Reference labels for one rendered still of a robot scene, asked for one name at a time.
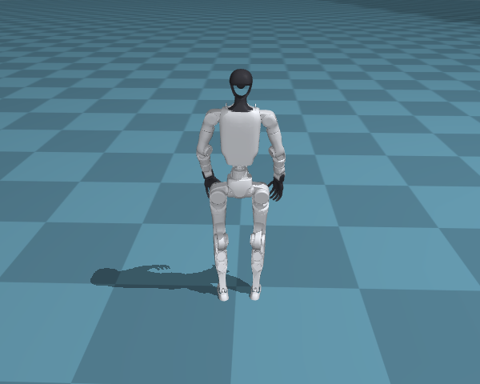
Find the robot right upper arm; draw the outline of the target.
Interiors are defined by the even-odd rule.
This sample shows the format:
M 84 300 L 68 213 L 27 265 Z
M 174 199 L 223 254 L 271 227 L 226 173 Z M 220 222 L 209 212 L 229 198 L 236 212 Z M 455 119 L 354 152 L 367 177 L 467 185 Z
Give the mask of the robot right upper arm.
M 284 148 L 282 146 L 282 136 L 278 126 L 276 115 L 271 110 L 259 110 L 261 116 L 261 123 L 266 128 L 268 138 L 272 144 L 268 149 L 272 158 L 280 157 L 284 154 Z

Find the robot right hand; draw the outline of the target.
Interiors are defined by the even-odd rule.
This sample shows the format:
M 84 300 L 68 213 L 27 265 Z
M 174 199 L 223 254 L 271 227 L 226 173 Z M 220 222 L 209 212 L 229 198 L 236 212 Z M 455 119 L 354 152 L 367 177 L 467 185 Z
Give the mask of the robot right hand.
M 273 184 L 273 188 L 270 192 L 270 194 L 272 194 L 274 192 L 273 195 L 270 197 L 270 198 L 273 198 L 273 200 L 278 198 L 278 199 L 276 199 L 276 201 L 278 201 L 282 197 L 282 191 L 283 191 L 283 183 L 282 182 L 284 181 L 284 177 L 285 177 L 284 174 L 282 174 L 280 176 L 279 180 L 277 180 L 274 177 L 274 180 L 268 184 L 268 187 Z M 274 198 L 274 196 L 275 196 L 275 198 Z

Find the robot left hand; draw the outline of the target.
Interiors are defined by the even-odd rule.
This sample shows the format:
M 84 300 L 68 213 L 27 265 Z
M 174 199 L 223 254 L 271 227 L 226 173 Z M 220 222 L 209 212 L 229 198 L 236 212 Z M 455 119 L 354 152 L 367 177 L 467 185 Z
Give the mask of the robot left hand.
M 205 183 L 206 194 L 207 194 L 208 198 L 210 198 L 209 192 L 208 192 L 208 187 L 210 188 L 211 185 L 212 185 L 213 183 L 215 183 L 215 182 L 220 182 L 220 181 L 214 176 L 213 170 L 211 170 L 211 171 L 212 171 L 212 176 L 209 176 L 208 178 L 205 178 L 205 175 L 204 175 L 204 173 L 202 172 L 202 175 L 203 175 L 203 177 L 204 177 L 204 179 L 205 179 L 205 182 L 204 182 L 204 183 Z

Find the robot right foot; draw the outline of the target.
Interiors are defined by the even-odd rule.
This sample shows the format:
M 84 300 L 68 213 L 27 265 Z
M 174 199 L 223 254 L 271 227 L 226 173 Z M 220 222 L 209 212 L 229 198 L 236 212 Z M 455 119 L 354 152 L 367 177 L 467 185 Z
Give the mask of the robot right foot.
M 252 292 L 252 288 L 253 288 L 253 285 L 252 285 L 252 287 L 250 289 L 250 299 L 251 300 L 258 300 L 259 299 L 260 293 L 261 293 L 261 285 L 260 284 L 259 284 L 259 287 L 260 287 L 260 292 L 259 293 L 257 293 L 256 288 L 254 289 L 254 292 Z

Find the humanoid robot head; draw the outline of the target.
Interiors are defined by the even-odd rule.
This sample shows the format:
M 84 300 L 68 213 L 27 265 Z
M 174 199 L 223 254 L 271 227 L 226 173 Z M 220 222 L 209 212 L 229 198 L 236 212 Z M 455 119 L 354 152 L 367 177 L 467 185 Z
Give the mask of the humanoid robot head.
M 252 87 L 253 78 L 251 73 L 248 70 L 244 69 L 237 69 L 232 72 L 230 76 L 230 87 L 235 96 L 234 104 L 228 108 L 228 110 L 232 110 L 231 112 L 249 112 L 253 108 L 249 107 L 246 102 L 246 98 L 250 93 Z M 250 86 L 247 93 L 245 95 L 238 95 L 234 91 L 234 86 L 237 88 L 242 89 L 245 86 Z

